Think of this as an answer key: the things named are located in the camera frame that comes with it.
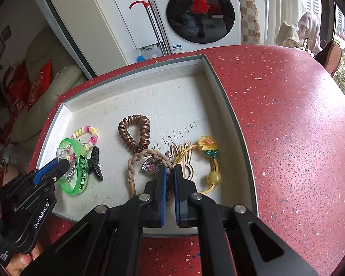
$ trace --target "yellow bead ball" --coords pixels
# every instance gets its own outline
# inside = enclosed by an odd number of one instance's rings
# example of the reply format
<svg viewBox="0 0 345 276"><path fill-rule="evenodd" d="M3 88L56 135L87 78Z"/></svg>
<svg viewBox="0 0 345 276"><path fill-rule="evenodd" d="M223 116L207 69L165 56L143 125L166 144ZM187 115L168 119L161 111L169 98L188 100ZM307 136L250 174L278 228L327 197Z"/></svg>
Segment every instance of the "yellow bead ball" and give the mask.
<svg viewBox="0 0 345 276"><path fill-rule="evenodd" d="M218 185L221 183L221 174L217 171L211 171L207 175L207 182L209 185Z"/></svg>

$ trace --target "heart charm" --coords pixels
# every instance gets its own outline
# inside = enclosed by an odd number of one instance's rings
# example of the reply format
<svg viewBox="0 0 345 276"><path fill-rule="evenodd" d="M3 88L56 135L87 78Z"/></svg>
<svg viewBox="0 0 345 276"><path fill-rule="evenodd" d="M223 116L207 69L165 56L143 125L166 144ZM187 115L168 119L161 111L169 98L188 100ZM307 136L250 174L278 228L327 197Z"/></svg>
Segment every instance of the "heart charm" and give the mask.
<svg viewBox="0 0 345 276"><path fill-rule="evenodd" d="M160 164L161 163L159 160L156 160L155 158L151 157L144 162L144 164L142 165L142 170L146 172L148 175L154 175L158 172Z"/></svg>

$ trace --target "blue cap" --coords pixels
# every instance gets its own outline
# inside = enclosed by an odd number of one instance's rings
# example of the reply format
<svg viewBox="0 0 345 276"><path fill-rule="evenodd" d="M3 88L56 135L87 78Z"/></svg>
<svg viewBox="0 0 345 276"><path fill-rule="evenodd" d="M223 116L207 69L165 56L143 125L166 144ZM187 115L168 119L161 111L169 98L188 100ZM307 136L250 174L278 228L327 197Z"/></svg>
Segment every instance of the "blue cap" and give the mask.
<svg viewBox="0 0 345 276"><path fill-rule="evenodd" d="M145 57L143 57L142 55L140 55L140 56L137 57L137 61L138 61L138 62L141 62L141 61L143 61L143 60L145 60Z"/></svg>

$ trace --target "human hand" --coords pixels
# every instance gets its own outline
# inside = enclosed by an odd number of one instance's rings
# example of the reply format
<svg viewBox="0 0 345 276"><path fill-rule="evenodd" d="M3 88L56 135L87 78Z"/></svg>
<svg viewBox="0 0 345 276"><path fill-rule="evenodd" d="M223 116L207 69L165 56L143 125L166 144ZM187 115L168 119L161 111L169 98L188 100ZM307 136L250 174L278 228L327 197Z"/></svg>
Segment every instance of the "human hand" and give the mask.
<svg viewBox="0 0 345 276"><path fill-rule="evenodd" d="M16 253L6 267L6 271L12 276L19 276L22 270L39 257L42 252L42 246L37 243L31 254Z"/></svg>

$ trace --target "curtain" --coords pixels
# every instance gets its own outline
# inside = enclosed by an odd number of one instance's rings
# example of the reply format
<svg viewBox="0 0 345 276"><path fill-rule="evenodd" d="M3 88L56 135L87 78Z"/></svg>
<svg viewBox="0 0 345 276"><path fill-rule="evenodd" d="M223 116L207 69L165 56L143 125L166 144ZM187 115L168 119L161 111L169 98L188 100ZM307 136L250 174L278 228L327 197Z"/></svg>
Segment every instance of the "curtain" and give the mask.
<svg viewBox="0 0 345 276"><path fill-rule="evenodd" d="M282 21L286 21L289 25L298 23L301 10L301 0L267 0L268 11L266 18L267 30L265 28L264 44L274 45L277 34L280 30Z"/></svg>

